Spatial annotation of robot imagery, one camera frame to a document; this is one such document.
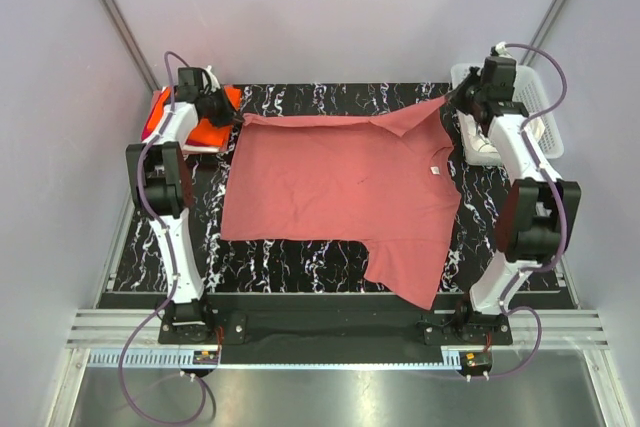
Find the salmon pink t-shirt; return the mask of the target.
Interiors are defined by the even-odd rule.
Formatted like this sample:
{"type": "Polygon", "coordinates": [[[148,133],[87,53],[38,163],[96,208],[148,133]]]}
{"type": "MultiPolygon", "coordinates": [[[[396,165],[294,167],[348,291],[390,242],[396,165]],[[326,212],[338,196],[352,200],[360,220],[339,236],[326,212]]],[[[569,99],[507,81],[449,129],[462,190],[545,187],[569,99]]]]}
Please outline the salmon pink t-shirt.
{"type": "Polygon", "coordinates": [[[246,115],[222,238],[359,242],[369,282],[430,309],[460,205],[443,105],[436,98],[374,116],[246,115]]]}

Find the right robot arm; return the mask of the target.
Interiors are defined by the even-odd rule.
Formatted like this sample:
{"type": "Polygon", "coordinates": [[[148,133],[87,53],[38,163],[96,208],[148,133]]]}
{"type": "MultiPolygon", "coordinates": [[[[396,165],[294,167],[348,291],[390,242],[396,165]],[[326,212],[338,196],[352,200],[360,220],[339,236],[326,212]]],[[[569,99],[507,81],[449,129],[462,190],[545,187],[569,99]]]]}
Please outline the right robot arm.
{"type": "Polygon", "coordinates": [[[579,184],[563,180],[536,141],[533,115],[514,98],[516,75],[516,60],[494,52],[447,96],[493,144],[510,182],[495,224],[496,252],[451,318],[451,330],[470,344],[508,331],[511,299],[532,274],[555,268],[581,199],[579,184]]]}

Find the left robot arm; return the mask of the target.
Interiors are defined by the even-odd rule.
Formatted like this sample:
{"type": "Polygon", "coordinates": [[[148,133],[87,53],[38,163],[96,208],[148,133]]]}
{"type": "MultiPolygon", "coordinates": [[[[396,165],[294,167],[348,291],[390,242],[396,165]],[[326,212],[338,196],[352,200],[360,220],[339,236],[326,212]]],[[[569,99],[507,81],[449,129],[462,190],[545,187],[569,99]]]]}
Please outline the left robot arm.
{"type": "Polygon", "coordinates": [[[184,149],[206,123],[221,130],[240,123],[236,105],[211,67],[180,67],[177,80],[154,101],[141,141],[125,151],[132,200],[149,218],[167,277],[167,297],[157,312],[161,344],[204,343],[220,332],[189,232],[194,196],[184,149]]]}

